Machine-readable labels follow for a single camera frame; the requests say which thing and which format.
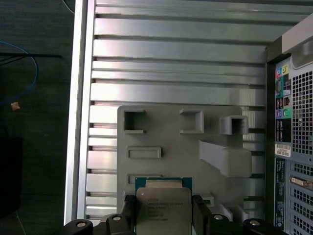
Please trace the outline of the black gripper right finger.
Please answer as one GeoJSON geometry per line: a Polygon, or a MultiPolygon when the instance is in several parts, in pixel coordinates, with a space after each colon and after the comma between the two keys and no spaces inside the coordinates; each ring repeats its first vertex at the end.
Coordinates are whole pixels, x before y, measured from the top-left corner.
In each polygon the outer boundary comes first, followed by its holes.
{"type": "Polygon", "coordinates": [[[200,195],[192,196],[192,225],[197,235],[267,235],[268,225],[247,219],[241,225],[225,215],[212,213],[200,195]]]}

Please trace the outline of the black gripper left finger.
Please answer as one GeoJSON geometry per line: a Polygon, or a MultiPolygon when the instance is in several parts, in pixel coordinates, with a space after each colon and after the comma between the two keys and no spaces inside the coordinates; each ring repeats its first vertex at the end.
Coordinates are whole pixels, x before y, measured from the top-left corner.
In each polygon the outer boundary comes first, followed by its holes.
{"type": "Polygon", "coordinates": [[[64,235],[134,235],[136,196],[126,195],[121,213],[109,214],[94,226],[90,220],[76,219],[62,227],[64,235]]]}

